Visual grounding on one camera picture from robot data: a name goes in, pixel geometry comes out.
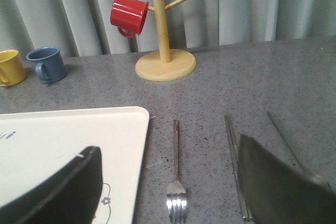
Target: blue mug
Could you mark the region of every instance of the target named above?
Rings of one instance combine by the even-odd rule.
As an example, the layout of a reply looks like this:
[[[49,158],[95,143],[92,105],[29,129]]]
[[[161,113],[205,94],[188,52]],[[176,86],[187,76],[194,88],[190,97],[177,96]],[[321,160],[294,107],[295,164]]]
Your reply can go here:
[[[58,47],[41,47],[27,54],[37,77],[42,83],[53,83],[63,79],[67,75],[60,49]]]

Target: gray curtain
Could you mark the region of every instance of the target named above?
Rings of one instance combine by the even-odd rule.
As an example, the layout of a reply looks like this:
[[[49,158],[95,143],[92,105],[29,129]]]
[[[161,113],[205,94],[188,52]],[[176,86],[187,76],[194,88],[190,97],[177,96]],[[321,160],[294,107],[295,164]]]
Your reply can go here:
[[[22,58],[47,45],[65,57],[157,50],[154,14],[127,39],[110,24],[112,2],[0,0],[0,50],[18,49]],[[336,1],[189,0],[168,10],[167,22],[171,48],[328,36],[336,35]]]

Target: yellow mug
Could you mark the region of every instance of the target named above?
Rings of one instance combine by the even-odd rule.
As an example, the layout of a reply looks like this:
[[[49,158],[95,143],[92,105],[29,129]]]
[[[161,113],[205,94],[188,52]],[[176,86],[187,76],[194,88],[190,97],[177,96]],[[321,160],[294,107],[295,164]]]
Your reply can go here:
[[[18,50],[0,51],[0,86],[7,87],[22,82],[27,77]]]

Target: table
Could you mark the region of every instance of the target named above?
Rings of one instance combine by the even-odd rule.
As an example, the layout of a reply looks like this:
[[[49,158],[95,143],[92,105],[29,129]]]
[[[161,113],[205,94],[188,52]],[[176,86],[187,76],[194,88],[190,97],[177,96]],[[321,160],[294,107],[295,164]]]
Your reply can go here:
[[[168,223],[166,187],[174,178],[173,119],[180,120],[181,180],[187,223],[243,223],[224,115],[236,137],[253,136],[286,164],[297,164],[268,119],[273,111],[304,164],[336,188],[336,37],[188,49],[189,76],[152,82],[134,72],[144,52],[64,58],[68,75],[28,78],[0,88],[0,113],[138,105],[150,115],[134,223]]]

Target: tray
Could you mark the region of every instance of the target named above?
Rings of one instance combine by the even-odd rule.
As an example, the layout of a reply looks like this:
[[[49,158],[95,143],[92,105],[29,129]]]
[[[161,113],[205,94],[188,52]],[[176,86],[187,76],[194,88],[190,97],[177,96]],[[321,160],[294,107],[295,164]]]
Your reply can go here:
[[[92,223],[132,223],[148,123],[137,106],[0,115],[0,206],[94,145],[103,190]]]

